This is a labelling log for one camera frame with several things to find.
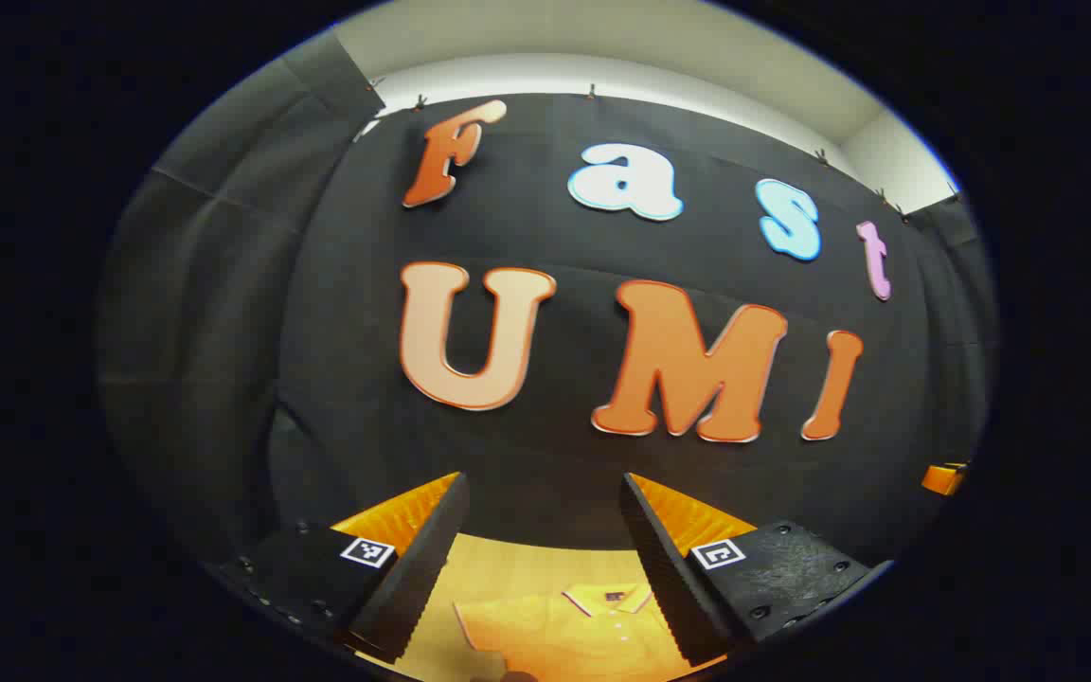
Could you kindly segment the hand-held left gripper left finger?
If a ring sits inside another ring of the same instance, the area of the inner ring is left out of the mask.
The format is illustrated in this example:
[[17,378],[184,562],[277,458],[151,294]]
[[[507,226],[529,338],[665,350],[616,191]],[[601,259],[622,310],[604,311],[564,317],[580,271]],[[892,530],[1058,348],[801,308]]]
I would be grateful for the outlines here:
[[469,505],[466,475],[437,476],[347,519],[297,521],[215,565],[215,577],[321,646],[393,665]]

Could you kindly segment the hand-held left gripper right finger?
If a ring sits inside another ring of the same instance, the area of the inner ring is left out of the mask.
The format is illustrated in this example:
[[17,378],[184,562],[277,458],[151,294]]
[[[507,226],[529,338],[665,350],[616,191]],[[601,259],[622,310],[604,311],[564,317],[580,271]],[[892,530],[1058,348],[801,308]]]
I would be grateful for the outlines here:
[[754,526],[633,472],[619,505],[688,665],[775,649],[892,567],[860,562],[798,522]]

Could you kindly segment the orange T-shirt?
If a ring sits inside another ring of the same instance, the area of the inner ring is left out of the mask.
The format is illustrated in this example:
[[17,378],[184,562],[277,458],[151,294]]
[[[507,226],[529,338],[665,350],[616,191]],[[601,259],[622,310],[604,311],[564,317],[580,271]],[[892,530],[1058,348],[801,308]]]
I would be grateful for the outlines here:
[[576,583],[454,610],[469,646],[496,653],[518,682],[671,682],[698,670],[647,583]]

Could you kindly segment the grey side curtain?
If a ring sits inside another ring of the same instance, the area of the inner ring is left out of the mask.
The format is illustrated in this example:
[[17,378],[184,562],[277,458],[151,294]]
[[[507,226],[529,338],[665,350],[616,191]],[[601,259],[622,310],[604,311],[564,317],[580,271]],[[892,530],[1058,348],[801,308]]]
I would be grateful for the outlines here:
[[295,261],[382,108],[322,31],[197,113],[118,222],[97,310],[105,422],[200,562],[233,560],[277,525],[267,436]]

